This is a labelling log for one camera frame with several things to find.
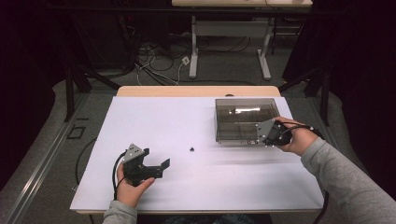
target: human hand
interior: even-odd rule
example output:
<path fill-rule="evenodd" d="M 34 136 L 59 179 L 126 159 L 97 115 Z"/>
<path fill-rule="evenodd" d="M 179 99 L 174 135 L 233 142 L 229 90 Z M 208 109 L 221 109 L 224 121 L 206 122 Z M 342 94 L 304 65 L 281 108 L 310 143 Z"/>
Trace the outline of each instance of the human hand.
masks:
<path fill-rule="evenodd" d="M 276 117 L 275 120 L 282 122 L 287 128 L 292 128 L 296 125 L 304 125 L 292 119 L 285 119 L 283 117 Z M 308 147 L 318 138 L 318 136 L 305 128 L 296 128 L 291 130 L 293 137 L 291 142 L 285 146 L 279 146 L 280 149 L 286 152 L 293 152 L 302 156 Z"/>
<path fill-rule="evenodd" d="M 145 190 L 148 189 L 155 181 L 155 179 L 151 177 L 147 180 L 144 180 L 137 187 L 128 184 L 123 174 L 123 163 L 121 163 L 117 169 L 117 179 L 119 182 L 121 180 L 117 186 L 117 200 L 134 208 L 137 207 L 140 197 L 145 192 Z"/>

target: sleeve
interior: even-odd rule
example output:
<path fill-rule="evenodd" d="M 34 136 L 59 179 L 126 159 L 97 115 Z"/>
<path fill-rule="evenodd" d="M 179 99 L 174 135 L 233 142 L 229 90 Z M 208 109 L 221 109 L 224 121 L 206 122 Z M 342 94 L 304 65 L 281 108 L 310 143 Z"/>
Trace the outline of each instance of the sleeve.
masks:
<path fill-rule="evenodd" d="M 105 211 L 104 224 L 117 224 L 117 223 L 136 223 L 137 211 L 125 203 L 119 201 L 112 201 L 110 208 Z"/>
<path fill-rule="evenodd" d="M 352 223 L 396 223 L 396 202 L 324 140 L 312 143 L 301 160 Z"/>

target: small black object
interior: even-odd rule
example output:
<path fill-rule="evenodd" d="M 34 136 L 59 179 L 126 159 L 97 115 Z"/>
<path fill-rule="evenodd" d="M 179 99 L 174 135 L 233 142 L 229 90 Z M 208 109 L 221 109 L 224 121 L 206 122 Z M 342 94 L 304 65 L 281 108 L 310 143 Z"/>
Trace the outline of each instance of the small black object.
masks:
<path fill-rule="evenodd" d="M 170 166 L 170 159 L 164 161 L 159 166 L 145 166 L 143 160 L 148 154 L 148 148 L 142 150 L 135 145 L 131 145 L 126 151 L 123 173 L 129 184 L 137 187 L 142 180 L 150 177 L 162 178 L 163 170 Z"/>
<path fill-rule="evenodd" d="M 279 120 L 275 120 L 267 138 L 264 140 L 264 144 L 267 146 L 285 146 L 290 143 L 291 138 L 292 134 L 288 131 L 288 128 Z"/>

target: desk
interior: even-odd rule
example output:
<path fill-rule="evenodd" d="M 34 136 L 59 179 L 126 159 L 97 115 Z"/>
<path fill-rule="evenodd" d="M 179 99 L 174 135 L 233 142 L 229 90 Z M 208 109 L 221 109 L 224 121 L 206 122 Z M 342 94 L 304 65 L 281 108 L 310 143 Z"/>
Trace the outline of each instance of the desk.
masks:
<path fill-rule="evenodd" d="M 275 147 L 224 146 L 215 140 L 215 99 L 224 94 L 263 97 L 268 93 L 276 99 L 279 113 L 291 117 L 276 88 L 153 88 L 158 87 L 122 87 L 113 98 L 71 210 L 89 214 L 107 210 L 113 196 L 112 167 L 131 143 L 150 148 L 144 162 L 148 166 L 171 159 L 163 178 L 143 195 L 137 208 L 139 214 L 321 208 L 323 197 L 318 182 L 298 156 Z"/>
<path fill-rule="evenodd" d="M 311 0 L 172 0 L 174 7 L 287 7 L 308 9 Z M 271 80 L 265 54 L 271 37 L 269 21 L 197 21 L 191 19 L 192 53 L 190 63 L 190 78 L 196 78 L 198 64 L 198 35 L 214 36 L 251 36 L 263 38 L 262 48 L 257 50 L 262 75 L 265 80 Z"/>

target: white tabletop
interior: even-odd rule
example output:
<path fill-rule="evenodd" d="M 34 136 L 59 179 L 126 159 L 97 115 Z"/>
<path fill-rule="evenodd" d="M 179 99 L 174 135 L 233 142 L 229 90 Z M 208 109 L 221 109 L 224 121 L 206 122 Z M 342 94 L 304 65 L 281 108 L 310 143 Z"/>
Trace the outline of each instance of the white tabletop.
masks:
<path fill-rule="evenodd" d="M 174 7 L 310 7 L 311 0 L 172 0 Z"/>
<path fill-rule="evenodd" d="M 298 156 L 276 147 L 227 147 L 216 142 L 219 98 L 113 98 L 70 209 L 107 210 L 115 160 L 131 143 L 150 149 L 147 166 L 171 160 L 163 178 L 143 195 L 140 214 L 320 209 L 318 182 Z M 280 115 L 291 118 L 285 99 L 275 99 Z"/>

